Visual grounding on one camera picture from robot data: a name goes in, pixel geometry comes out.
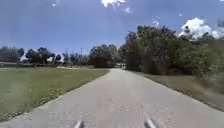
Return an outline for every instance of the treeline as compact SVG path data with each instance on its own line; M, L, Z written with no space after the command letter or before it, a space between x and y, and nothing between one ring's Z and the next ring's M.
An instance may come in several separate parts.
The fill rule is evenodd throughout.
M209 33L195 37L188 27L177 36L167 27L138 26L129 32L119 55L128 70L155 75L194 75L224 93L223 38Z
M29 49L26 53L23 48L6 47L0 48L0 62L14 62L14 63L31 63L31 64L49 64L60 62L61 55L55 55L47 48L40 47L37 50Z

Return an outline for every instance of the lawn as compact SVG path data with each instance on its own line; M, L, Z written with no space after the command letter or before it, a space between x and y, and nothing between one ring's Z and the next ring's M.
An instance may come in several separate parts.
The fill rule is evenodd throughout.
M224 111L224 95L202 86L193 76L156 76L139 73L157 83L193 97L210 107Z
M0 122L43 105L107 72L85 69L0 68Z

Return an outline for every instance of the foliage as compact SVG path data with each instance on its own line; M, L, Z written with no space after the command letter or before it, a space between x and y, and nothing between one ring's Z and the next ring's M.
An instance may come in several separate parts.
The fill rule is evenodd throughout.
M193 74L202 76L217 65L221 55L209 33L198 39L177 37L167 27L138 26L119 49L126 68L151 74Z
M93 47L90 51L90 63L96 68L113 67L116 64L117 48L114 45Z
M61 55L60 55L60 54L58 54L58 55L56 56L55 60L56 60L56 62L61 61Z
M48 59L54 59L55 54L51 53L47 48L40 47L37 51L29 49L26 53L26 58L30 63L47 64Z
M62 53L62 56L64 58L64 63L68 64L69 63L69 54L68 54L68 52L66 51L65 53Z
M1 62L17 62L22 56L22 51L13 47L2 47L0 48L0 61Z

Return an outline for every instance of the paved path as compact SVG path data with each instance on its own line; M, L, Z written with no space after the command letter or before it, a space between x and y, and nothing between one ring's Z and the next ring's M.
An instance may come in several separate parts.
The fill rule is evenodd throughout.
M224 128L224 113L133 73L113 69L28 114L0 124L6 128Z

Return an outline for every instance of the road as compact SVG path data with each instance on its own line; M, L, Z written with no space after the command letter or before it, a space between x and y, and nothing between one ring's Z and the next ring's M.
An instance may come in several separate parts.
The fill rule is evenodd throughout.
M0 124L6 128L224 128L224 113L128 71L113 69L32 112Z

